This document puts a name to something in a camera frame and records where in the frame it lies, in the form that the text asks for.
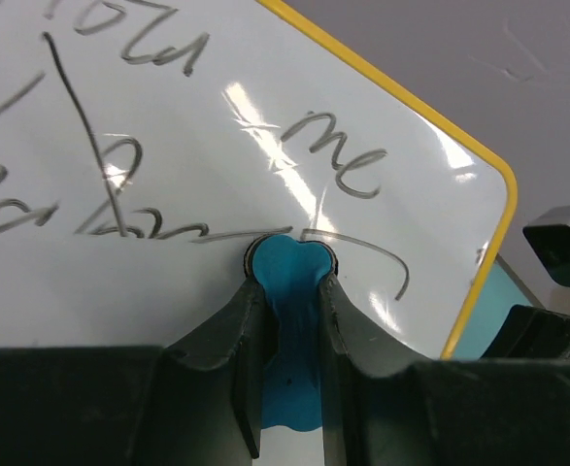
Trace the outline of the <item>blue eraser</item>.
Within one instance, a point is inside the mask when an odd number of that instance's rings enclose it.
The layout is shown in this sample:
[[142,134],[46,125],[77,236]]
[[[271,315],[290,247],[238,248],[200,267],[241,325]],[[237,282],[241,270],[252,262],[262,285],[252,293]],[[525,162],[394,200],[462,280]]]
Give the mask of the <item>blue eraser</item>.
[[263,369],[262,427],[314,431],[322,426],[319,285],[336,259],[321,242],[270,235],[250,247],[249,260],[277,324],[277,348]]

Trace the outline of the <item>yellow framed whiteboard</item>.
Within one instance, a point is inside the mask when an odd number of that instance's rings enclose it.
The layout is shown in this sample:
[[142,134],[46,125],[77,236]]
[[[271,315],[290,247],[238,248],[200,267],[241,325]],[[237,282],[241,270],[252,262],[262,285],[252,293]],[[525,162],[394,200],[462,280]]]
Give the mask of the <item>yellow framed whiteboard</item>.
[[281,1],[0,1],[0,347],[172,343],[286,234],[450,356],[517,200],[499,156]]

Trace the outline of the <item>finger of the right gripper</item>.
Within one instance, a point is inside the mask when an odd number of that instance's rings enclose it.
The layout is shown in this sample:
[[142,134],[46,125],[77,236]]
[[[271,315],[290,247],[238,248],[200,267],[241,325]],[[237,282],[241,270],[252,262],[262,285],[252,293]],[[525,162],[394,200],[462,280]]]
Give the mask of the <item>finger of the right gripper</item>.
[[570,316],[514,305],[482,358],[570,360]]

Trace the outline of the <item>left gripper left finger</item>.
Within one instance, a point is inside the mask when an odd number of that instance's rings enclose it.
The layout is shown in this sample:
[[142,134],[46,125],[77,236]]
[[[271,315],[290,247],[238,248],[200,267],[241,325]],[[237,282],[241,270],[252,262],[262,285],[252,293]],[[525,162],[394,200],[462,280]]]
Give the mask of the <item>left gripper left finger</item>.
[[254,460],[261,436],[263,367],[277,325],[252,277],[157,363],[137,460]]

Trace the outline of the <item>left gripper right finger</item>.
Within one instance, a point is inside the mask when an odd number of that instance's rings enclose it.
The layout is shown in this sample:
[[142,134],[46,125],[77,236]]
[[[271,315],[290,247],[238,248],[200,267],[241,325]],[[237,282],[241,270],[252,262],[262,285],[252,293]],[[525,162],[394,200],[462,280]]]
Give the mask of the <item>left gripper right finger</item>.
[[335,275],[321,280],[318,299],[326,464],[434,464],[416,374],[427,357],[360,311]]

